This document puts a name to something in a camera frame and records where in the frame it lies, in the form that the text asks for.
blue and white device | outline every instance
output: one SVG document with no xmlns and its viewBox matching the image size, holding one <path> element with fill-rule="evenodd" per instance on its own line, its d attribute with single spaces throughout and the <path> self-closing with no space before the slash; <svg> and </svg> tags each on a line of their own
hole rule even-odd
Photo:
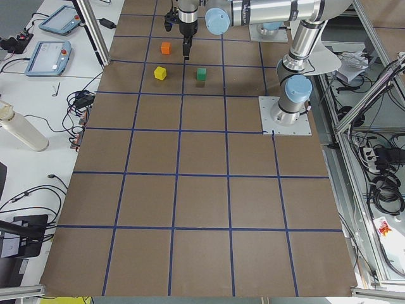
<svg viewBox="0 0 405 304">
<path fill-rule="evenodd" d="M 47 17 L 40 25 L 41 30 L 65 36 L 80 24 L 80 17 L 73 6 L 64 5 Z"/>
<path fill-rule="evenodd" d="M 29 77 L 59 76 L 68 64 L 72 47 L 69 41 L 40 41 L 25 70 Z"/>
</svg>

orange cube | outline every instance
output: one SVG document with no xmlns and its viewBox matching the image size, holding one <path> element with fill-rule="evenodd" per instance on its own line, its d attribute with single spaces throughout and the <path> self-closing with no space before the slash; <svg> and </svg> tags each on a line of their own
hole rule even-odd
<svg viewBox="0 0 405 304">
<path fill-rule="evenodd" d="M 162 51 L 162 54 L 170 55 L 170 53 L 171 53 L 171 43 L 170 42 L 162 42 L 161 51 Z"/>
</svg>

green cube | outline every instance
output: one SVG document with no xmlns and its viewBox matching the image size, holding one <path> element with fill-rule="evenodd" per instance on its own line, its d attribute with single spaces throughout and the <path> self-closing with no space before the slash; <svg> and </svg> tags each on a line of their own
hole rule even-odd
<svg viewBox="0 0 405 304">
<path fill-rule="evenodd" d="M 197 69 L 197 80 L 205 81 L 207 78 L 207 70 L 205 68 Z"/>
</svg>

device screen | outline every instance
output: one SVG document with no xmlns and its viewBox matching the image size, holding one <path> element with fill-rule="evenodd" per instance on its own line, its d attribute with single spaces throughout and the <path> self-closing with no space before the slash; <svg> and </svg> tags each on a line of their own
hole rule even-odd
<svg viewBox="0 0 405 304">
<path fill-rule="evenodd" d="M 63 43 L 45 42 L 38 47 L 35 54 L 34 64 L 31 66 L 31 72 L 50 72 L 57 69 L 57 64 Z"/>
<path fill-rule="evenodd" d="M 54 15 L 43 25 L 46 25 L 47 27 L 55 30 L 62 30 L 69 22 L 71 22 L 75 18 L 76 15 L 77 12 L 75 9 L 63 8 L 59 13 Z"/>
</svg>

yellow cube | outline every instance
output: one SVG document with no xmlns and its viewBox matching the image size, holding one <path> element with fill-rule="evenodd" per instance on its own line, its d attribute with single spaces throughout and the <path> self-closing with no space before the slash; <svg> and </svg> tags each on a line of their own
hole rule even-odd
<svg viewBox="0 0 405 304">
<path fill-rule="evenodd" d="M 167 76 L 167 71 L 165 68 L 158 66 L 154 71 L 154 78 L 159 80 L 164 80 Z"/>
</svg>

